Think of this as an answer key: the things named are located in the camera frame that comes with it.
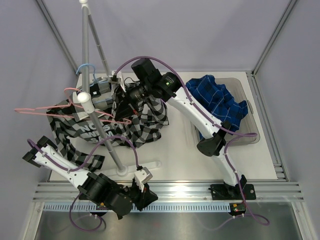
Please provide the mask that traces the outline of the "pink wire hanger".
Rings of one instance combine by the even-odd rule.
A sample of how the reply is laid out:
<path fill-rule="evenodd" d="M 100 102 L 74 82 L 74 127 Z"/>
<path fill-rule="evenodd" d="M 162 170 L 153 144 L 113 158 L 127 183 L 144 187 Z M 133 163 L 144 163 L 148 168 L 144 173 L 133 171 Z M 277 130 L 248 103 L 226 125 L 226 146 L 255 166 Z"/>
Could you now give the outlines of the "pink wire hanger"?
<path fill-rule="evenodd" d="M 76 93 L 77 102 L 71 99 L 68 95 L 68 92 L 72 91 Z M 15 108 L 14 111 L 19 114 L 26 115 L 38 115 L 38 116 L 46 116 L 46 117 L 62 117 L 65 119 L 75 119 L 74 113 L 71 113 L 71 108 L 79 109 L 81 113 L 84 113 L 85 117 L 82 118 L 88 119 L 89 114 L 97 114 L 97 118 L 100 122 L 103 123 L 115 123 L 115 124 L 125 124 L 129 125 L 132 123 L 131 120 L 124 118 L 123 120 L 116 120 L 116 118 L 107 112 L 102 110 L 98 110 L 95 108 L 90 93 L 82 91 L 78 88 L 67 87 L 64 89 L 64 93 L 67 97 L 66 104 L 58 104 L 52 106 L 42 106 L 36 108 Z"/>

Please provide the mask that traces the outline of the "black white checkered shirt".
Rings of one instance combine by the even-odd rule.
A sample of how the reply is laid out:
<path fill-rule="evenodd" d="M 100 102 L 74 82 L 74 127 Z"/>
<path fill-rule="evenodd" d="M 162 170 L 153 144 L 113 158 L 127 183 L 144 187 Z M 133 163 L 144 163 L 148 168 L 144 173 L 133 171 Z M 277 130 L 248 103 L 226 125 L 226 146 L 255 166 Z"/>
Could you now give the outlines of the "black white checkered shirt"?
<path fill-rule="evenodd" d="M 67 101 L 67 99 L 63 100 L 58 105 L 64 105 Z M 96 144 L 101 137 L 90 118 L 82 120 L 85 116 L 81 116 L 80 109 L 72 107 L 70 112 L 75 115 L 75 118 L 47 117 L 58 150 L 64 158 L 77 166 L 83 165 L 91 172 L 97 171 L 103 165 L 104 156 L 98 154 L 88 156 L 77 150 L 70 139 L 80 138 Z M 135 148 L 139 148 L 146 143 L 159 140 L 162 137 L 161 128 L 169 125 L 166 104 L 153 96 L 138 103 L 138 115 L 132 115 L 128 119 L 131 120 L 131 124 L 101 122 L 106 136 L 123 137 L 123 139 L 111 140 L 113 146 L 127 147 L 132 143 Z"/>

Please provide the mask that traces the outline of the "blue wire hanger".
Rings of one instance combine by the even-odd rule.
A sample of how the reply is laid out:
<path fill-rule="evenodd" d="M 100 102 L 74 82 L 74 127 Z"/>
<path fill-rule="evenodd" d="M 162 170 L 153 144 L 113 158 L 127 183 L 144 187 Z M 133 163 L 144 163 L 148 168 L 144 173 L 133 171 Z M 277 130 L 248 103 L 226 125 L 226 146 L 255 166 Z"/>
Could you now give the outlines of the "blue wire hanger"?
<path fill-rule="evenodd" d="M 102 103 L 102 102 L 112 101 L 113 97 L 112 97 L 112 94 L 111 94 L 111 84 L 109 83 L 107 78 L 102 78 L 102 77 L 97 78 L 96 77 L 96 67 L 93 64 L 91 64 L 91 63 L 81 64 L 77 68 L 75 74 L 77 76 L 79 76 L 80 75 L 80 71 L 84 67 L 89 67 L 89 68 L 92 67 L 93 68 L 93 73 L 92 73 L 93 80 L 92 80 L 92 83 L 89 84 L 90 94 L 93 95 L 94 98 L 98 98 L 102 94 L 104 94 L 103 93 L 104 90 L 106 90 L 105 94 L 109 93 L 109 96 L 105 97 L 102 100 L 94 101 L 93 103 L 94 104 L 98 104 L 98 103 Z"/>

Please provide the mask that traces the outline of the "blue plaid shirt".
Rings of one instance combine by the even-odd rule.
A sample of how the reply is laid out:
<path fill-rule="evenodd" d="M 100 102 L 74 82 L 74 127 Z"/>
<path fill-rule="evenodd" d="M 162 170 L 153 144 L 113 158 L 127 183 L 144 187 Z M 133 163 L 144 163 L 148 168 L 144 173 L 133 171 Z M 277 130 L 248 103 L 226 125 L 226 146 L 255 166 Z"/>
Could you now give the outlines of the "blue plaid shirt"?
<path fill-rule="evenodd" d="M 191 95 L 214 117 L 231 124 L 230 131 L 240 129 L 241 120 L 248 114 L 245 100 L 236 102 L 225 84 L 216 83 L 213 75 L 192 78 L 186 84 Z"/>

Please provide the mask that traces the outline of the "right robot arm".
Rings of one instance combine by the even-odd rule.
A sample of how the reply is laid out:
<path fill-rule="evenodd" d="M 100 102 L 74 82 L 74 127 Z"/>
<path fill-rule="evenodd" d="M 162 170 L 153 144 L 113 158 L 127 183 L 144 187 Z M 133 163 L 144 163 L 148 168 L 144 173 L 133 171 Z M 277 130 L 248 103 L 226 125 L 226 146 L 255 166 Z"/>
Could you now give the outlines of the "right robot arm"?
<path fill-rule="evenodd" d="M 169 72 L 161 74 L 153 61 L 161 63 Z M 126 65 L 138 78 L 138 85 L 131 88 L 122 87 L 117 94 L 118 103 L 115 120 L 119 121 L 138 113 L 138 104 L 148 97 L 155 97 L 180 111 L 202 134 L 203 139 L 196 145 L 199 152 L 214 160 L 223 175 L 222 184 L 213 184 L 213 194 L 221 199 L 244 198 L 246 177 L 234 166 L 228 156 L 229 143 L 225 136 L 230 132 L 230 123 L 220 121 L 210 114 L 191 96 L 180 75 L 166 63 L 151 56 L 137 56 L 123 63 L 116 71 L 120 72 Z"/>

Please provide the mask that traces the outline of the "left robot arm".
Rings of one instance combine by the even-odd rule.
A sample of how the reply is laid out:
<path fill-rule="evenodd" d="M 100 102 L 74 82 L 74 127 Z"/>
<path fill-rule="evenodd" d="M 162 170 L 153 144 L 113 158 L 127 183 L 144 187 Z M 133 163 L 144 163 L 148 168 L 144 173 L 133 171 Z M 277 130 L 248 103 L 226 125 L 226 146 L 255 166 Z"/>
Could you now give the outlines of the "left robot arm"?
<path fill-rule="evenodd" d="M 142 211 L 158 200 L 148 184 L 153 175 L 139 163 L 133 168 L 132 185 L 124 186 L 103 173 L 96 174 L 65 159 L 46 136 L 42 136 L 37 143 L 31 139 L 27 142 L 31 150 L 23 156 L 23 160 L 38 168 L 46 167 L 58 173 L 79 191 L 80 200 L 88 200 L 98 207 L 111 210 L 118 219 L 129 214 L 134 207 Z"/>

